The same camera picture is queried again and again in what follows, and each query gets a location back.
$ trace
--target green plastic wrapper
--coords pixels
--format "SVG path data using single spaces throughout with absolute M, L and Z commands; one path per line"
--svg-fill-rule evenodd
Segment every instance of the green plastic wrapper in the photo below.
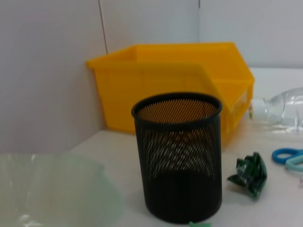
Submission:
M 258 152 L 244 159 L 237 159 L 237 174 L 227 178 L 227 180 L 245 188 L 252 197 L 260 195 L 267 180 L 265 163 Z

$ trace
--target white tabletop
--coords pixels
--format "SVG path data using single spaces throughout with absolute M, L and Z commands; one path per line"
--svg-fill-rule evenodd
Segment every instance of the white tabletop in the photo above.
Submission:
M 303 70 L 252 69 L 256 78 L 255 96 L 270 97 L 294 87 L 303 87 Z M 243 117 L 233 140 L 222 153 L 223 202 L 206 222 L 213 227 L 301 227 L 303 188 L 296 174 L 271 161 L 274 149 L 302 148 L 300 135 L 262 131 Z M 267 183 L 254 201 L 226 178 L 235 173 L 236 159 L 257 151 L 267 166 Z M 113 131 L 100 131 L 71 152 L 93 159 L 104 166 L 109 179 L 125 200 L 117 227 L 175 226 L 149 213 L 143 197 L 136 137 Z

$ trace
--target yellow storage bin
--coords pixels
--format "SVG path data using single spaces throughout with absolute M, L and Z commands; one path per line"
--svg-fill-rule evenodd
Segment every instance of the yellow storage bin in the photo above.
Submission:
M 95 72 L 106 124 L 113 130 L 134 132 L 131 109 L 146 97 L 192 91 L 222 101 L 227 140 L 252 99 L 254 78 L 233 43 L 136 45 L 87 66 Z

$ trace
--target black mesh pencil holder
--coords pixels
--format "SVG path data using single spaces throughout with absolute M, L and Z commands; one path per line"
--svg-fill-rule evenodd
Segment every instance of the black mesh pencil holder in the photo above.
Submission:
M 199 93 L 153 96 L 132 109 L 145 203 L 174 223 L 202 221 L 222 202 L 222 104 Z

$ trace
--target plastic water bottle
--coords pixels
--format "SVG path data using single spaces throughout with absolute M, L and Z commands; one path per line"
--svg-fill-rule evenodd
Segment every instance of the plastic water bottle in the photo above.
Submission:
M 250 119 L 291 128 L 303 127 L 303 87 L 285 91 L 271 99 L 253 99 Z

